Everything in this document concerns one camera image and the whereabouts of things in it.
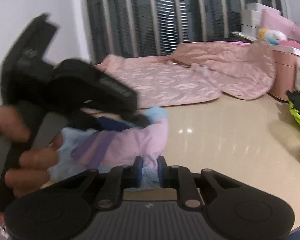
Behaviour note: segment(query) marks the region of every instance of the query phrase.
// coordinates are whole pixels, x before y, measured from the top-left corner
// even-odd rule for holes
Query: screw
[[[113,202],[109,199],[102,199],[98,202],[98,206],[100,208],[111,208],[113,206]]]
[[[189,208],[197,208],[200,206],[200,201],[195,199],[189,199],[185,202],[186,206]]]

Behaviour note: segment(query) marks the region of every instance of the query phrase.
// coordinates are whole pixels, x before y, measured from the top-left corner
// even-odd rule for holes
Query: glossy table surface
[[[243,101],[222,95],[196,105],[166,108],[169,137],[164,153],[168,165],[192,172],[210,168],[278,196],[295,212],[300,226],[300,127],[289,105],[269,95]],[[173,191],[127,193],[126,198],[154,198]]]

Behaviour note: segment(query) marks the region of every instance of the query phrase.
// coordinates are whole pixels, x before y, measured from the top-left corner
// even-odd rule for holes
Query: plush toy
[[[268,30],[268,29],[260,29],[259,37],[266,39],[272,45],[278,45],[279,41],[286,41],[287,36],[280,31]]]

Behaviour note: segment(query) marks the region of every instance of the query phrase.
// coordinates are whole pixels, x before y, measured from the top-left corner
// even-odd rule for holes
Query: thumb
[[[0,107],[1,133],[6,138],[17,142],[26,142],[30,136],[30,131],[24,125],[19,112],[12,106]]]

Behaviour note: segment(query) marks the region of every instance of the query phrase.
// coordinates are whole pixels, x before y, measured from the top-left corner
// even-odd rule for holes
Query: pink quilted fabric
[[[250,100],[268,92],[275,78],[265,40],[180,44],[169,56],[122,58],[108,55],[96,66],[139,93],[139,108],[201,103],[221,92]]]

